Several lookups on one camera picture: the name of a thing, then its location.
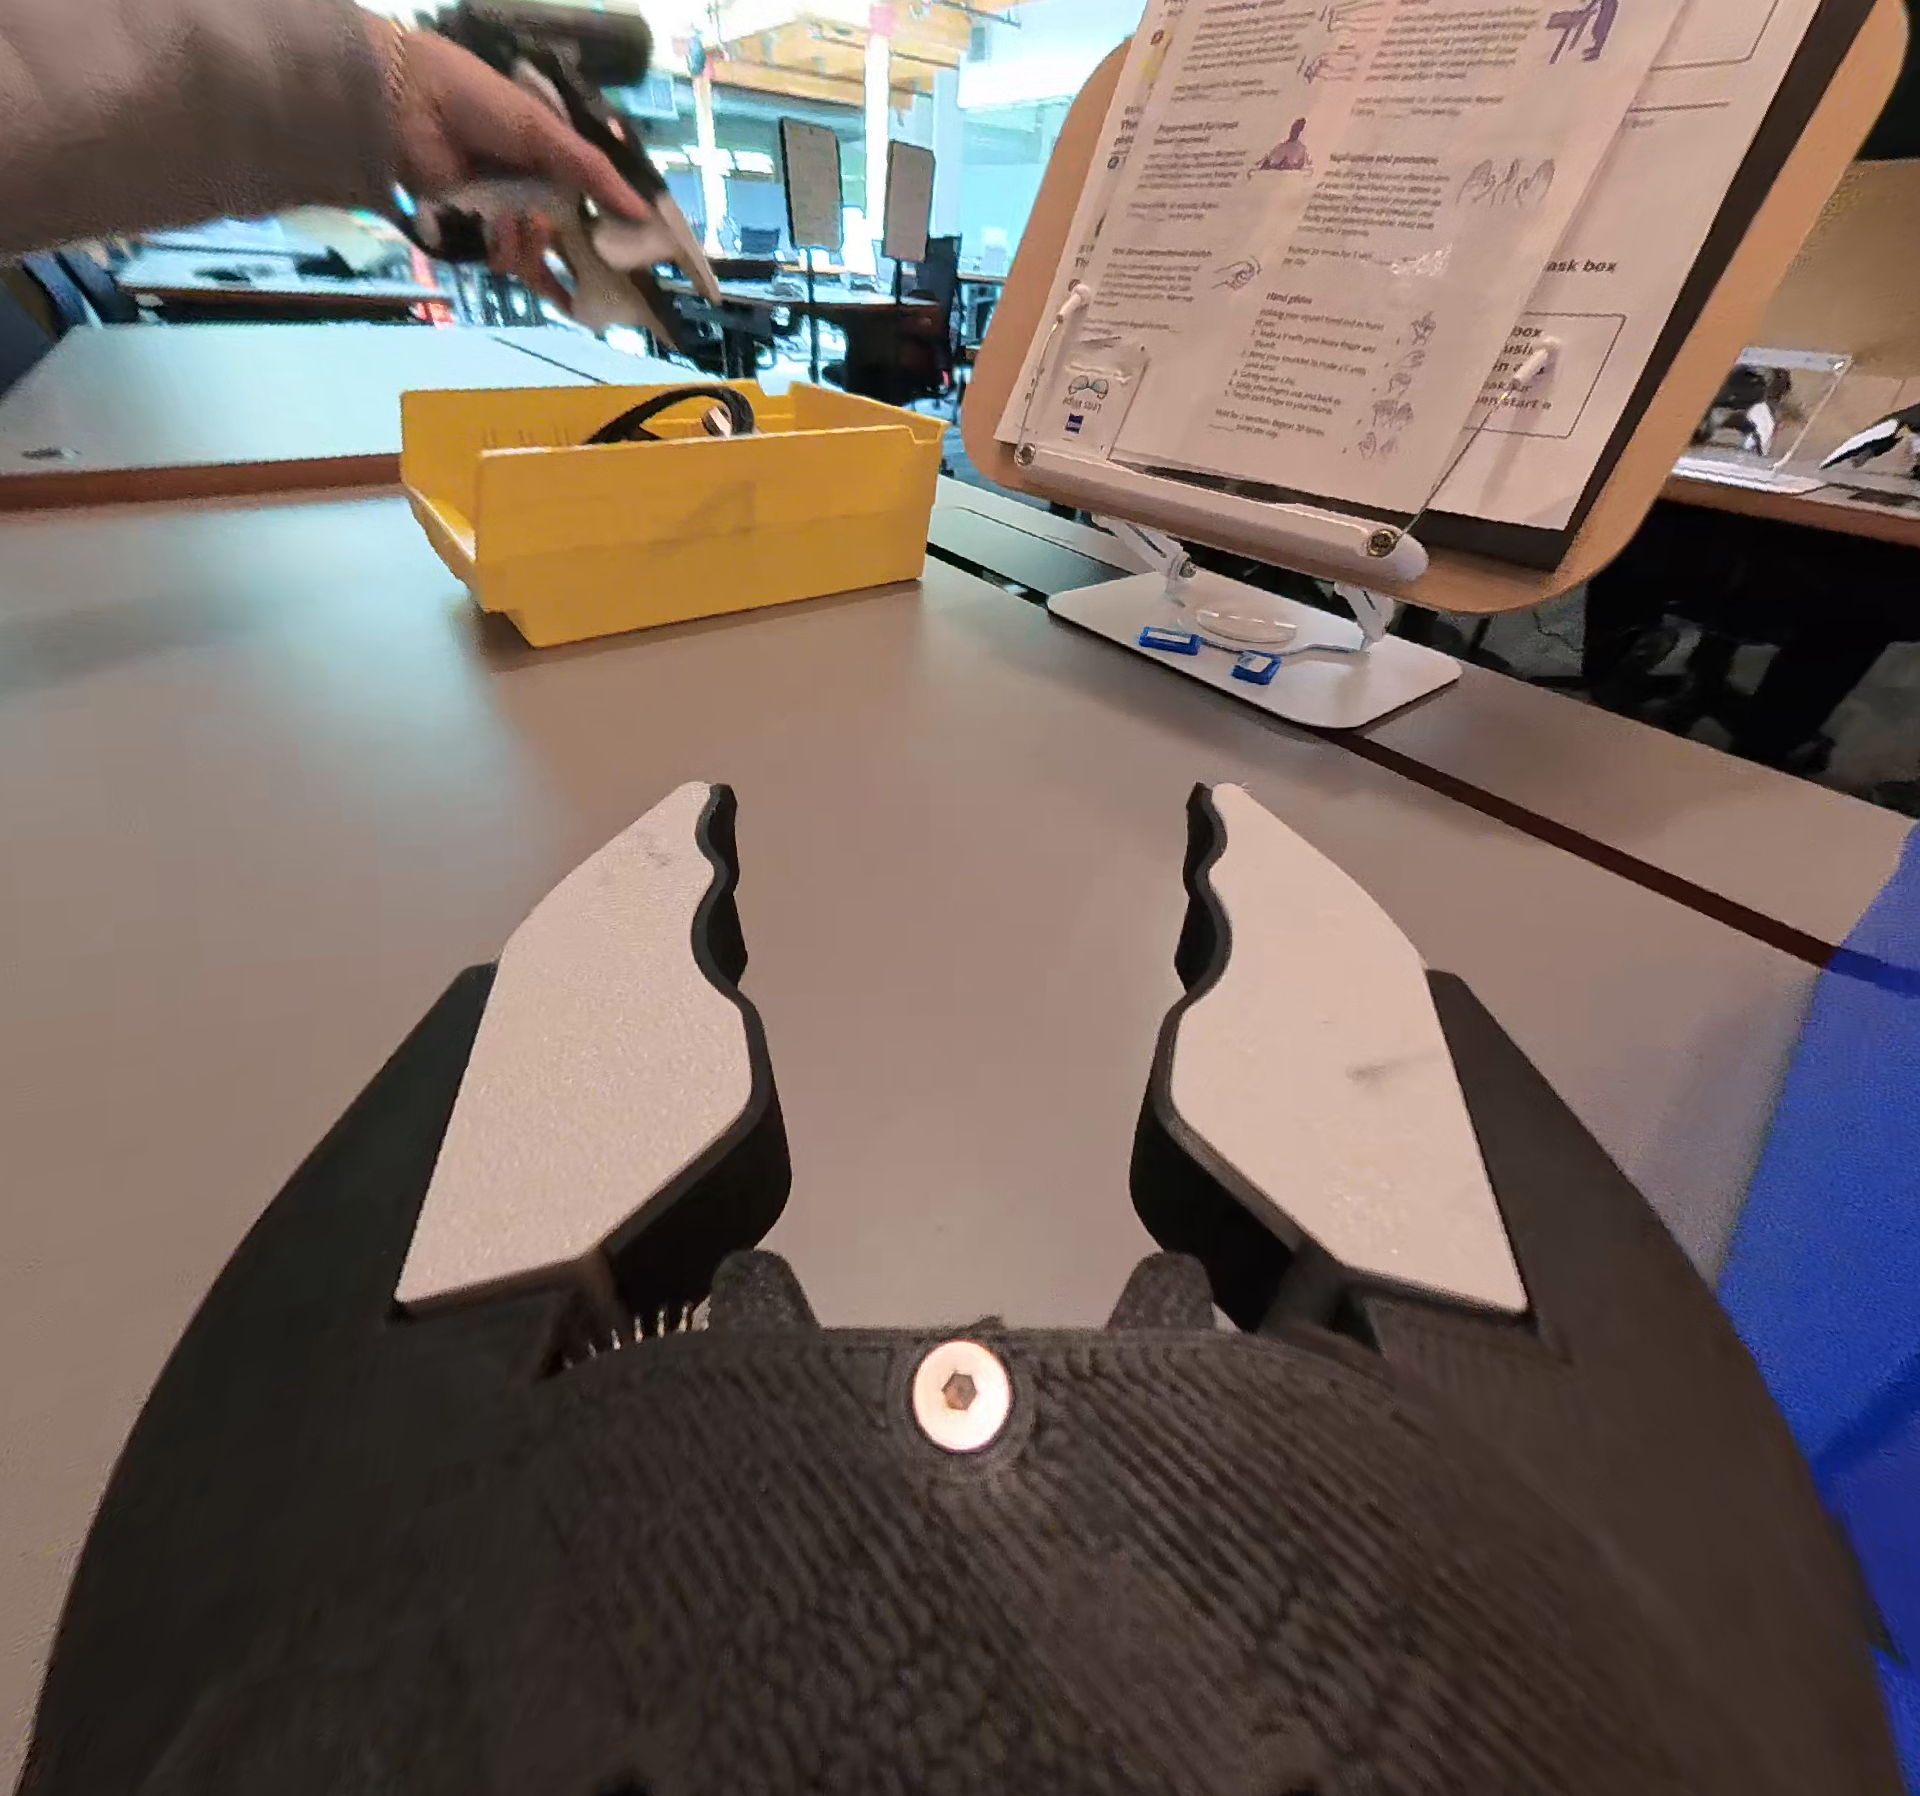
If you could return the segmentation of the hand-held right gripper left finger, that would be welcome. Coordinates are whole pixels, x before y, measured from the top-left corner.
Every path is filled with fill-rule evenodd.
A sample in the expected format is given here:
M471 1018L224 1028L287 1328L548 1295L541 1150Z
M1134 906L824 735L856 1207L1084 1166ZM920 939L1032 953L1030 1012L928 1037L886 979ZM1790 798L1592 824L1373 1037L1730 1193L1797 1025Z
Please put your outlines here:
M492 970L397 1306L694 1316L791 1197L746 963L729 787L685 782L578 865Z

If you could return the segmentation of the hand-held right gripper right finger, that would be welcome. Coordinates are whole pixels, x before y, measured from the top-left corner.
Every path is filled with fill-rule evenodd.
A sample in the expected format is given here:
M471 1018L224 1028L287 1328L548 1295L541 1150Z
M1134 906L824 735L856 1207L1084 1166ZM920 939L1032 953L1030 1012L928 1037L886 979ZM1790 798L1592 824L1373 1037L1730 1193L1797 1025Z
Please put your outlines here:
M1232 1323L1373 1323L1366 1302L1527 1320L1427 965L1240 782L1186 798L1176 1001L1129 1201Z

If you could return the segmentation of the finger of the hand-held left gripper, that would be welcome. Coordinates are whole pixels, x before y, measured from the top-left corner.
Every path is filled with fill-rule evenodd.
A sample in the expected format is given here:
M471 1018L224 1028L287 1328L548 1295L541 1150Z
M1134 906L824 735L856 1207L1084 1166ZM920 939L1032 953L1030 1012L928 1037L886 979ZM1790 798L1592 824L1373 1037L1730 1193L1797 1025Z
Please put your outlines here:
M571 227L571 321L593 334L631 329L678 348L674 304L655 277L668 245L660 227Z
M644 195L644 304L665 308L665 293L657 282L657 267L674 267L691 293L718 308L722 286L718 273L711 272L711 260L691 231L683 207L668 195Z

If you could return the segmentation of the yellow plastic bin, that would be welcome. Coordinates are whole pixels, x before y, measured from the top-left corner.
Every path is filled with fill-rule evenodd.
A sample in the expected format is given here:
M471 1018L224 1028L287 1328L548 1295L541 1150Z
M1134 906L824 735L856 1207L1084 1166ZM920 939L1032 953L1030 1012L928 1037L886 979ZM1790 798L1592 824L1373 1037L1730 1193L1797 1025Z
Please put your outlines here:
M947 425L791 385L404 391L424 540L532 649L904 585Z

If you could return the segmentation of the person's left forearm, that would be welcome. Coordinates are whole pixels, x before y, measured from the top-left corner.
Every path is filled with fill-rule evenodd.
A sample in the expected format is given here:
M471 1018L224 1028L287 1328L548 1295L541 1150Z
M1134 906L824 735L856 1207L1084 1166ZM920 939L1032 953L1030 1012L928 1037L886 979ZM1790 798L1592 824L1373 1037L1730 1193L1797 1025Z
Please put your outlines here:
M351 0L0 0L0 251L385 207L391 65Z

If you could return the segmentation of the person's left hand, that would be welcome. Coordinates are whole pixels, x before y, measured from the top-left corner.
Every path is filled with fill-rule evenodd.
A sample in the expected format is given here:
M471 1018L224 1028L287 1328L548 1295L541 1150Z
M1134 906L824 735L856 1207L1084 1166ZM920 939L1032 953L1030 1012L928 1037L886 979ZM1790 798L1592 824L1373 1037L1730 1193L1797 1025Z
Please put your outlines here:
M361 14L391 119L397 185L411 214L449 212L474 181L541 181L603 218L650 227L655 207L538 92L458 45Z

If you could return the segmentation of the black office chair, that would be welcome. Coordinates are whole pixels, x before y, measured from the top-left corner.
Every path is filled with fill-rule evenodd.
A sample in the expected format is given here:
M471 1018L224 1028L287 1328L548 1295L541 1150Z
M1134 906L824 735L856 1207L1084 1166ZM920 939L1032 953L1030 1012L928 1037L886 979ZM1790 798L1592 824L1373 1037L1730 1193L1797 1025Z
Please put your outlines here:
M893 380L898 406L945 401L956 373L961 233L937 233L898 304Z

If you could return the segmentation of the wooden document stand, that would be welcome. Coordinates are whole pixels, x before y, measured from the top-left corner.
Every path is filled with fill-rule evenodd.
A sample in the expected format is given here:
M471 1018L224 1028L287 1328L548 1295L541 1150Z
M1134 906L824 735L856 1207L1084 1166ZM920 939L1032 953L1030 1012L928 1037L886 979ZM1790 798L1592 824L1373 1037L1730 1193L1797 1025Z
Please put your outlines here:
M968 456L995 486L1088 511L1107 532L1140 552L1146 570L1051 598L1051 616L1197 677L1227 700L1263 706L1282 721L1318 731L1373 726L1439 695L1462 674L1458 659L1404 641L1392 629L1396 615L1415 606L1404 598L1404 585L1427 573L1415 524L1434 504L1471 428L1464 428L1439 486L1415 511L1176 467L1129 467L1113 456L1040 456L999 441L1008 397L1022 387L1072 218L1072 178L1084 167L1122 57L1111 57L1088 76L1044 169L962 413ZM1527 387L1558 353L1544 341L1503 369L1510 344L1492 373L1503 373L1510 387ZM1200 654L1146 654L1137 649L1140 627L1192 629L1200 634ZM1282 654L1288 663L1270 685L1241 685L1232 677L1240 654Z

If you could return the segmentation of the small white card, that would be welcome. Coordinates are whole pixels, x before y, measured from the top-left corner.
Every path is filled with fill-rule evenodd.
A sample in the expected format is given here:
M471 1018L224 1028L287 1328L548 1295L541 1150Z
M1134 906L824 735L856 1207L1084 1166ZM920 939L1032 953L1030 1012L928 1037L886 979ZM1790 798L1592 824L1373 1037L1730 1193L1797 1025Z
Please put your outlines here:
M1040 456L1111 459L1148 369L1140 341L1084 334L1040 387Z

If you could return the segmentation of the blue cloth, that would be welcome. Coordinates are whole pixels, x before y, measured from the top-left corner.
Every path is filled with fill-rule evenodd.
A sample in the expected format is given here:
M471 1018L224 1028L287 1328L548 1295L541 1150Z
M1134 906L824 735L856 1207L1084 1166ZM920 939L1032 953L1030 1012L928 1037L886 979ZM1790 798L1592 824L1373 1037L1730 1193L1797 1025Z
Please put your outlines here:
M1920 841L1816 981L1720 1302L1845 1528L1886 1663L1920 1607Z

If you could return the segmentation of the instruction sheet with blue header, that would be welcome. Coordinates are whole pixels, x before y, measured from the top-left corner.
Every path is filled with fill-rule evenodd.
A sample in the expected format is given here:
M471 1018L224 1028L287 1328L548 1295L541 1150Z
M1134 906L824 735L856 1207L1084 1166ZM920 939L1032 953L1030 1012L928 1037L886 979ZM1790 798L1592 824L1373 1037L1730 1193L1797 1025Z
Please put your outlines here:
M1129 467L1415 511L1684 0L1189 0L1124 207Z

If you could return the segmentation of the wooden side desk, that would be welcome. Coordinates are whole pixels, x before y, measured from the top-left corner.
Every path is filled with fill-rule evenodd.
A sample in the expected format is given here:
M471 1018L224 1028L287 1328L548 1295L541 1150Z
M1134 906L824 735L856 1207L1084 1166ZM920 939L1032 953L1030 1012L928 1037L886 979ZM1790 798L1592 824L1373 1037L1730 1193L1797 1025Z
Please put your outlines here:
M1816 480L1811 489L1785 492L1779 486L1715 486L1670 473L1660 486L1660 500L1737 511L1750 523L1794 524L1830 539L1885 540L1907 552L1920 550L1920 489L1912 480L1845 478L1836 486Z

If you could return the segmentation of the clear acrylic case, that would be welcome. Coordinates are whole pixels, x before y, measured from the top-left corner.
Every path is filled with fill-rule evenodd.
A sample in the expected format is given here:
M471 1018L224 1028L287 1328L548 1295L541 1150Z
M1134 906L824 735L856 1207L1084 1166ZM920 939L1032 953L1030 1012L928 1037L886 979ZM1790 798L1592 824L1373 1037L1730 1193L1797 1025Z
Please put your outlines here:
M1851 373L1845 353L1747 348L1696 425L1679 473L1790 478L1794 454Z

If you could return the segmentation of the black and white object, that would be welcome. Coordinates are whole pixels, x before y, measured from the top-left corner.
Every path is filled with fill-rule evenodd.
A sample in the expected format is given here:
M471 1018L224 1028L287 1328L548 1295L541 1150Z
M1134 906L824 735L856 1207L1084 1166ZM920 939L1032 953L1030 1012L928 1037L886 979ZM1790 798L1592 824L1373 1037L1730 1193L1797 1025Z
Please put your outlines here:
M1819 459L1819 473L1879 473L1895 480L1920 480L1920 410L1895 410L1870 428L1846 437Z

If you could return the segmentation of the printed sheet with boxes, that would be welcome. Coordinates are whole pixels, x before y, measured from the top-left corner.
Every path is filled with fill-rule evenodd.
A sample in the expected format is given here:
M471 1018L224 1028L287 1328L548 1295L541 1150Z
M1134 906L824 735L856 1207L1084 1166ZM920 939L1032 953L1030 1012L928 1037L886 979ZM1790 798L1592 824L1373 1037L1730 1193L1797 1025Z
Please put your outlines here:
M1434 504L1427 545L1523 561L1558 552L1659 364L1667 324L1724 204L1829 0L1684 0L1615 151L1516 321L1503 369L1552 341L1527 387L1490 406Z

